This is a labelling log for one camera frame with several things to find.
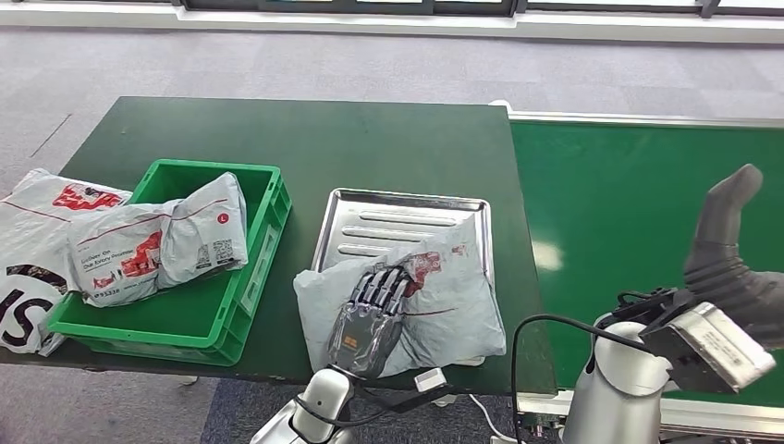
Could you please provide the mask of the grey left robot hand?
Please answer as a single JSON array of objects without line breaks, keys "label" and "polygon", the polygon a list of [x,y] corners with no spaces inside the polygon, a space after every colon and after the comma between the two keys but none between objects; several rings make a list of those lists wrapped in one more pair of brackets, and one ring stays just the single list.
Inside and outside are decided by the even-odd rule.
[{"label": "grey left robot hand", "polygon": [[327,365],[358,379],[375,379],[397,346],[403,305],[413,280],[401,266],[364,273],[338,312],[327,342]]}]

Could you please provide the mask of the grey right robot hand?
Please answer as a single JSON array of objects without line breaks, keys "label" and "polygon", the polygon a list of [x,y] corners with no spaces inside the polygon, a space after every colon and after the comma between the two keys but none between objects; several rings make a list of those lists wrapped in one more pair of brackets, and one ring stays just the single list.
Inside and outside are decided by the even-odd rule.
[{"label": "grey right robot hand", "polygon": [[684,265],[684,283],[764,348],[783,348],[783,274],[753,271],[740,254],[741,213],[760,190],[763,173],[746,164],[707,193]]}]

